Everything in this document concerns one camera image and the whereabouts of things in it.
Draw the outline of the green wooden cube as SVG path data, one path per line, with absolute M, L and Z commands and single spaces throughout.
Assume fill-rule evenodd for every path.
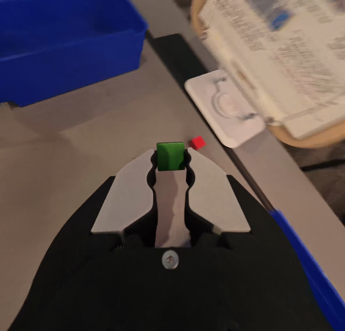
M 183 142 L 157 143 L 158 171 L 180 171 L 185 169 L 185 144 Z

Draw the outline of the red wooden cube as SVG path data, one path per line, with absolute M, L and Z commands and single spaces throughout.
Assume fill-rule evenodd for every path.
M 196 136 L 192 138 L 191 140 L 189 140 L 188 144 L 191 148 L 193 148 L 196 151 L 206 146 L 206 142 L 202 136 Z

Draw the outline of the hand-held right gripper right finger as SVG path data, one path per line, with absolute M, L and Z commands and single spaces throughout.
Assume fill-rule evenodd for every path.
M 195 246 L 205 234 L 250 233 L 251 227 L 226 172 L 192 148 L 185 151 L 184 222 Z

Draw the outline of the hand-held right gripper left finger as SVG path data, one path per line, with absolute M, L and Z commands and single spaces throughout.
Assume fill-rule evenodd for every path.
M 91 229 L 92 234 L 137 235 L 144 246 L 154 247 L 158 224 L 157 155 L 149 149 L 116 174 Z

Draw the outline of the blue plastic bin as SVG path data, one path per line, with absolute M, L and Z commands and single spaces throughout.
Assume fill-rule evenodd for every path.
M 130 0 L 0 0 L 0 98 L 32 105 L 139 68 Z
M 335 331 L 344 331 L 344 300 L 283 213 L 279 210 L 273 210 L 270 211 L 270 214 L 281 227 L 297 253 L 313 295 L 326 319 Z

